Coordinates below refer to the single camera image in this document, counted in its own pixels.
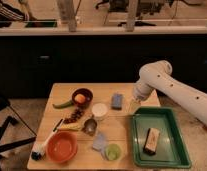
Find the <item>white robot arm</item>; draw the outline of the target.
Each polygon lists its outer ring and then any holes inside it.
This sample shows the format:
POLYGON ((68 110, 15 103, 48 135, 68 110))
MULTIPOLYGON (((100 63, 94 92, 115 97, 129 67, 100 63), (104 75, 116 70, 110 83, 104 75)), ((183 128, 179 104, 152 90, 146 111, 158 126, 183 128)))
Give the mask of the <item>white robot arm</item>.
POLYGON ((172 65, 160 60, 143 65, 139 80, 133 85, 133 98, 145 101, 154 89, 161 91, 207 127, 207 94, 171 77, 172 65))

